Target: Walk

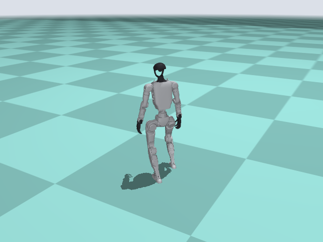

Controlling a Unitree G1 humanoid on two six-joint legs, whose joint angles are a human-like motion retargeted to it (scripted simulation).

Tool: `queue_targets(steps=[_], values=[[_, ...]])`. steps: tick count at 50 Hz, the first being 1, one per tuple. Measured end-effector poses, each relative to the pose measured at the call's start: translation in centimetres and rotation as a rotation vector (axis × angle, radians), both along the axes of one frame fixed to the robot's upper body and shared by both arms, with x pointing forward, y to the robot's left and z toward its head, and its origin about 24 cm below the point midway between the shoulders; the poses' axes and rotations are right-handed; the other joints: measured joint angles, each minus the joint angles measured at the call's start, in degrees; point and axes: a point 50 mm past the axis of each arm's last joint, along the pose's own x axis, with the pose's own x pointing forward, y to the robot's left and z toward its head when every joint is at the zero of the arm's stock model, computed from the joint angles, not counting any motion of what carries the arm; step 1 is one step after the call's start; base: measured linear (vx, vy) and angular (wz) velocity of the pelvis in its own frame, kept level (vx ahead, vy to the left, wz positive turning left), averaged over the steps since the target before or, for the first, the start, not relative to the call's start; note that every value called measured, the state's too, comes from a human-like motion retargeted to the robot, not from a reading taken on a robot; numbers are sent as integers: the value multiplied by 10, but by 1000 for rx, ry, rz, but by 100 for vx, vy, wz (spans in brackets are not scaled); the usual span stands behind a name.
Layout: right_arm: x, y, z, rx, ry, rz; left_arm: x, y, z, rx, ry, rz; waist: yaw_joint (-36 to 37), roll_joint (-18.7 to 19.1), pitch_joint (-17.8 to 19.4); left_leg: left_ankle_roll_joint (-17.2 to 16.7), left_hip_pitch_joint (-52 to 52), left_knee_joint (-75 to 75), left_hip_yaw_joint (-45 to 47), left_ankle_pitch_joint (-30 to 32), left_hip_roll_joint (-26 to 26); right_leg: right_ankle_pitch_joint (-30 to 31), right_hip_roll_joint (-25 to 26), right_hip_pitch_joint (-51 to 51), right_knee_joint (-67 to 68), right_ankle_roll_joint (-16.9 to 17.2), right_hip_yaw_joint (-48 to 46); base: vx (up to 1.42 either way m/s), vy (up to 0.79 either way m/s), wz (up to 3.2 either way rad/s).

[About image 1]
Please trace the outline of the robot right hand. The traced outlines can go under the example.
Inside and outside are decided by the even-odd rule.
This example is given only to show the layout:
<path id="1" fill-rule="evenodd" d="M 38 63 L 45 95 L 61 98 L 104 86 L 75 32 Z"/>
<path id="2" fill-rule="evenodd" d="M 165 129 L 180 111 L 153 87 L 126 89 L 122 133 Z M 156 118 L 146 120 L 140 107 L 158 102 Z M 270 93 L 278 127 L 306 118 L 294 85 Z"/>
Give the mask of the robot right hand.
<path id="1" fill-rule="evenodd" d="M 177 120 L 176 120 L 177 124 L 175 125 L 176 126 L 175 128 L 177 128 L 177 129 L 179 129 L 181 127 L 181 118 L 182 118 L 182 116 L 181 116 L 181 114 L 179 114 L 177 117 Z"/>

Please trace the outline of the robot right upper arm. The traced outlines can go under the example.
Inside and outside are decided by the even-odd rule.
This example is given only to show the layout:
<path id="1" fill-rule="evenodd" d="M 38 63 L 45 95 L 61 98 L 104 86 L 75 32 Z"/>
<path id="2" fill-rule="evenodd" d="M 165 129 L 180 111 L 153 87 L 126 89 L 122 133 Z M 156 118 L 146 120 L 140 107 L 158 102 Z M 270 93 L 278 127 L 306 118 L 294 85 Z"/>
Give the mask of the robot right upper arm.
<path id="1" fill-rule="evenodd" d="M 177 103 L 180 102 L 178 83 L 175 82 L 175 81 L 171 81 L 171 83 L 172 83 L 172 92 L 173 92 L 173 95 L 174 95 L 173 103 L 177 104 Z"/>

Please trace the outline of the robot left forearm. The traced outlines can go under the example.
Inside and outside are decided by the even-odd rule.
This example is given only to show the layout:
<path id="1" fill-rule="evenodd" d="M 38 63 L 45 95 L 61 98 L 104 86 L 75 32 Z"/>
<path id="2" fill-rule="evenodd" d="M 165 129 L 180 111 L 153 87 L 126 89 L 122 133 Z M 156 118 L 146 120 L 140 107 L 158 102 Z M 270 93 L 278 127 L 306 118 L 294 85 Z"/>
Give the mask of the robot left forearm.
<path id="1" fill-rule="evenodd" d="M 145 115 L 145 112 L 146 112 L 146 108 L 143 108 L 143 107 L 142 107 L 142 104 L 143 104 L 143 101 L 141 102 L 141 105 L 140 105 L 140 112 L 139 112 L 139 115 L 138 115 L 138 118 L 137 118 L 138 122 L 139 122 L 141 119 L 143 120 L 144 115 Z M 142 121 L 142 122 L 143 122 L 143 121 Z"/>

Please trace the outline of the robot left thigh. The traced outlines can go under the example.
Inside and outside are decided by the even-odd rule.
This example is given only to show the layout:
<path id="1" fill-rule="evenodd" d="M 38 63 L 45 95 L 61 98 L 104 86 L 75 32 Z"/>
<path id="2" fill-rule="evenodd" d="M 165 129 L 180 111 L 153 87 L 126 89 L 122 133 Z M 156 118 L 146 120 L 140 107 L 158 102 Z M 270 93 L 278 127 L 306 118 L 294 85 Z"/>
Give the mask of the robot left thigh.
<path id="1" fill-rule="evenodd" d="M 157 153 L 157 149 L 154 146 L 156 126 L 157 126 L 156 119 L 147 121 L 145 126 L 147 147 L 151 149 L 152 155 L 155 155 Z"/>

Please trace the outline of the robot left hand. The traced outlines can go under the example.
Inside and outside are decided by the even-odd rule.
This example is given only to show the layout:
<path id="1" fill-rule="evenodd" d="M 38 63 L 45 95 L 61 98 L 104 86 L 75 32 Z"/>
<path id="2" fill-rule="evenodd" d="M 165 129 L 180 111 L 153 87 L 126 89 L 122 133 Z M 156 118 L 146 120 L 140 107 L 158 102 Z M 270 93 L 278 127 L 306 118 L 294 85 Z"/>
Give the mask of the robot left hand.
<path id="1" fill-rule="evenodd" d="M 142 124 L 142 119 L 138 122 L 137 121 L 137 131 L 138 131 L 138 133 L 140 133 L 140 134 L 142 134 L 141 132 L 140 132 L 140 125 Z"/>

